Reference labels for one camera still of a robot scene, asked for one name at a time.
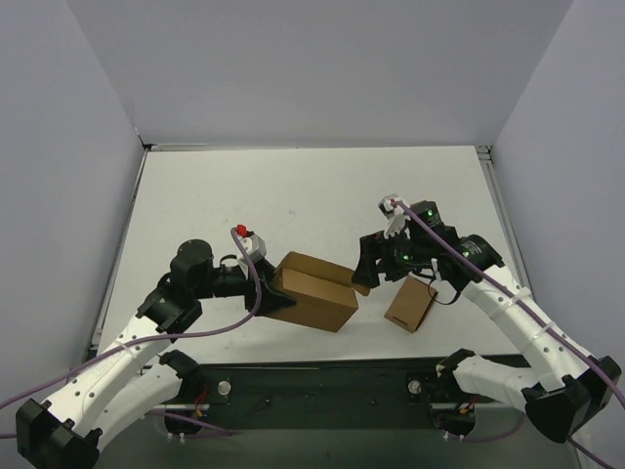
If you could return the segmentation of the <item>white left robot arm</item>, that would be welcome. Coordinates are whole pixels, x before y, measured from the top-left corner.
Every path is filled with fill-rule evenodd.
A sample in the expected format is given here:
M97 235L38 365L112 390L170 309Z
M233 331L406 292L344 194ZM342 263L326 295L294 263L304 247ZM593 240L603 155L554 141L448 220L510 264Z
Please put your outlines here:
M184 242L170 270L100 355L72 371L43 402L16 413L18 453L35 468L92 468L102 450L155 406L188 402L204 381L201 365L173 343L190 338L204 299L241 296L249 317L295 305L271 287L273 266L264 241L231 232L236 265L214 263L210 244Z

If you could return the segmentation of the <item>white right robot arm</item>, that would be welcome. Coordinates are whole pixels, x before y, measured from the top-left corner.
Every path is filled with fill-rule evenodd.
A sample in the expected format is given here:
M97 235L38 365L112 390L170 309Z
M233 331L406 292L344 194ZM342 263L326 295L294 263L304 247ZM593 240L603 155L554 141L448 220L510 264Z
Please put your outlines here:
M564 333L483 237L458 235L429 200L408 205L392 194L378 207L387 226L360 238L354 283L376 288L409 275L444 281L481 309L527 363L512 367L460 349L436 366L447 393L509 405L554 443L566 442L610 399L624 399L616 361L595 357Z

